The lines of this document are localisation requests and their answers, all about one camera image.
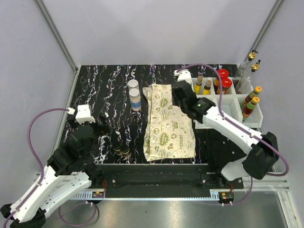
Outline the yellow-cap sauce bottle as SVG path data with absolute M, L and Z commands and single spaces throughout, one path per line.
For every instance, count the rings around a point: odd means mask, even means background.
M 253 112 L 256 105 L 260 102 L 259 97 L 253 97 L 242 109 L 242 121 L 245 121 Z
M 243 101 L 241 108 L 245 107 L 247 103 L 249 103 L 253 97 L 258 97 L 259 94 L 262 92 L 262 87 L 256 86 L 255 89 L 246 96 L 245 100 Z

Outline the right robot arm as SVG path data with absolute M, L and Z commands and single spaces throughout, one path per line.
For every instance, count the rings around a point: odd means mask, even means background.
M 172 84 L 171 89 L 174 104 L 183 113 L 220 132 L 246 154 L 221 169 L 215 177 L 220 188 L 227 188 L 233 180 L 240 177 L 250 176 L 261 180 L 268 174 L 279 159 L 277 138 L 273 133 L 262 134 L 246 127 L 221 111 L 213 101 L 206 97 L 198 98 L 185 80 Z

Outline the gold-top glass oil bottle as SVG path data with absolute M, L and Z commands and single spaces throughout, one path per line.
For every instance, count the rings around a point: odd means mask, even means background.
M 258 52 L 255 49 L 253 49 L 248 54 L 246 61 L 244 61 L 242 64 L 240 64 L 240 66 L 234 76 L 239 79 L 239 81 L 235 85 L 235 91 L 237 94 L 242 94 L 242 87 L 244 87 L 243 85 L 246 84 L 246 81 L 248 78 L 248 76 L 247 76 L 248 71 L 250 71 L 252 65 L 255 64 L 255 58 L 256 58 L 257 53 Z

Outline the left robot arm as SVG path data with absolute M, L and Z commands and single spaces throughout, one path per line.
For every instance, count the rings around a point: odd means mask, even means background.
M 105 116 L 95 122 L 73 124 L 73 131 L 48 159 L 43 173 L 15 203 L 0 212 L 12 228 L 40 228 L 69 198 L 86 188 L 105 184 L 103 172 L 94 163 L 92 150 L 98 137 L 110 132 Z

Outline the red-lid chili jar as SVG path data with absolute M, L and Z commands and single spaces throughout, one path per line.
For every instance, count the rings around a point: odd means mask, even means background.
M 216 94 L 225 94 L 232 86 L 232 81 L 229 78 L 222 78 L 222 89 L 220 89 L 220 85 L 217 88 Z
M 223 81 L 225 78 L 229 77 L 229 72 L 226 69 L 219 69 L 218 74 L 220 76 L 221 81 Z M 220 85 L 220 80 L 218 79 L 217 76 L 215 76 L 215 85 L 216 86 Z

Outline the brown-cap yellow-label bottle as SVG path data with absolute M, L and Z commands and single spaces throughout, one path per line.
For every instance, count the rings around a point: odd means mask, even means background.
M 206 84 L 203 88 L 203 95 L 210 95 L 211 94 L 211 86 L 212 86 L 212 81 L 211 80 L 207 80 Z

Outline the small brown-cap bottle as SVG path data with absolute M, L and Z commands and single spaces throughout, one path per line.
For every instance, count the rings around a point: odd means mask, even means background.
M 197 80 L 195 82 L 194 85 L 194 92 L 195 94 L 199 95 L 200 94 L 200 90 L 201 90 L 201 85 L 202 85 L 202 80 L 203 80 L 203 76 L 198 76 Z

